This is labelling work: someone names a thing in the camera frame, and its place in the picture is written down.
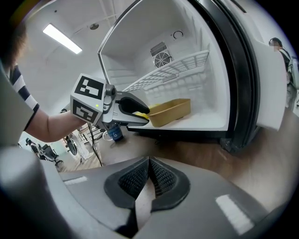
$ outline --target white ceiling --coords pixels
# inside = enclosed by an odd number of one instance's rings
[[[18,64],[28,90],[46,112],[69,103],[80,73],[103,77],[97,51],[115,20],[134,0],[57,0],[27,22],[28,44]],[[76,55],[43,33],[52,23],[82,52]],[[90,30],[98,23],[96,30]]]

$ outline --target refrigerator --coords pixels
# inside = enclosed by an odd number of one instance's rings
[[[258,130],[279,130],[286,100],[283,58],[234,0],[136,0],[98,56],[109,84],[148,106],[191,99],[191,113],[162,127],[128,127],[183,141],[218,140],[229,152]]]

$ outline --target cable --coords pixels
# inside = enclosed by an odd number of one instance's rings
[[[93,138],[93,130],[92,130],[92,126],[91,126],[90,123],[87,123],[87,125],[88,125],[88,129],[89,129],[89,131],[90,131],[90,134],[91,134],[91,136],[92,136],[92,141],[93,141],[93,152],[94,152],[94,154],[97,156],[97,158],[98,158],[98,160],[99,160],[99,162],[100,162],[101,167],[103,167],[103,164],[102,164],[102,162],[101,162],[101,160],[100,160],[100,157],[99,157],[98,152],[97,152],[97,150],[96,150],[96,148],[95,148],[95,145],[94,145],[94,138]]]

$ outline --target white label strip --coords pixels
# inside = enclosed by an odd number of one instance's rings
[[[68,186],[68,185],[81,183],[81,182],[85,182],[85,181],[87,181],[87,177],[82,176],[82,177],[78,177],[78,178],[75,178],[75,179],[67,180],[64,183],[65,183],[65,185]]]
[[[216,198],[216,203],[223,211],[233,228],[241,236],[254,227],[253,222],[245,215],[243,211],[229,198],[229,195],[223,195]]]

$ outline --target blue cup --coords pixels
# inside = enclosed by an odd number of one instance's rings
[[[107,135],[107,134],[110,136],[110,139],[105,139],[105,135]],[[114,140],[115,142],[122,140],[123,135],[122,135],[120,126],[118,124],[115,124],[114,126],[112,126],[112,128],[105,131],[103,133],[103,139],[106,141]]]

